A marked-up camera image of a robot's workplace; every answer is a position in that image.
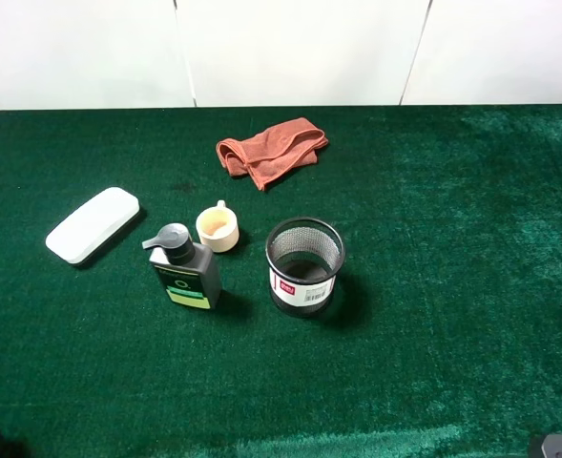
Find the white plastic case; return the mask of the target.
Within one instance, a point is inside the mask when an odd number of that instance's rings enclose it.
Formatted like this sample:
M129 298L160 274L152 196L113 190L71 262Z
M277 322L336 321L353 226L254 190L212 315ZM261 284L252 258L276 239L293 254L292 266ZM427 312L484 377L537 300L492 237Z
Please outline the white plastic case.
M86 260L140 210L137 197L119 188L107 188L62 220L45 239L60 259L77 265Z

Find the black mesh pen holder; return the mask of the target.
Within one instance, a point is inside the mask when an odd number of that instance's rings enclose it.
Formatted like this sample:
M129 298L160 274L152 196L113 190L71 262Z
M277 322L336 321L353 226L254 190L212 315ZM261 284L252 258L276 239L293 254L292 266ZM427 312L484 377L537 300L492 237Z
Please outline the black mesh pen holder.
M329 223L310 217L286 219L265 243L269 290L283 313L310 318L331 303L345 260L345 244Z

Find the cream small cup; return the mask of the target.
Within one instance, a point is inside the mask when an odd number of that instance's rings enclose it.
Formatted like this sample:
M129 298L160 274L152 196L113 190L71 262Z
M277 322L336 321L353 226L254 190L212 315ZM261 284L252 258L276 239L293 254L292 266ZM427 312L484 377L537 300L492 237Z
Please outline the cream small cup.
M197 218L196 228L201 244L215 253L233 249L239 241L239 224L236 214L219 200L213 207L202 211Z

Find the orange folded cloth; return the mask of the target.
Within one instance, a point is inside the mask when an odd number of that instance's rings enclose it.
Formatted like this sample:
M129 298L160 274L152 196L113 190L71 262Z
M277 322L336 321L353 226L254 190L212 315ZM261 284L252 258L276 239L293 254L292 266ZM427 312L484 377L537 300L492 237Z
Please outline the orange folded cloth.
M249 176L259 191L293 169L316 164L328 144L325 132L304 117L271 126L253 137L226 138L216 146L231 177Z

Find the green velvet table cloth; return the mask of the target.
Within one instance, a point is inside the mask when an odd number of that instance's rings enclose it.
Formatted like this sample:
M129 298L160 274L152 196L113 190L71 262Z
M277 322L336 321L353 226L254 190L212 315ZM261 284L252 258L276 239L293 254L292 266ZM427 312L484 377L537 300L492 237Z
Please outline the green velvet table cloth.
M216 153L304 117L316 164L259 191ZM137 215L82 263L46 236L101 191ZM142 242L200 243L215 308ZM286 219L345 244L331 303L273 303ZM562 433L562 105L0 112L0 429L29 457L500 457Z

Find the dark grey pump bottle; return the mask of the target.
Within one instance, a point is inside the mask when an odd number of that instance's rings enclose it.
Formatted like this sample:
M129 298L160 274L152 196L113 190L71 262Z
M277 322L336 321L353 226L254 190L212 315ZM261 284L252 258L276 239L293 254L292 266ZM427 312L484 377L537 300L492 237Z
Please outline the dark grey pump bottle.
M164 225L142 242L149 261L172 302L198 309L216 307L222 289L219 267L208 246L193 242L181 223Z

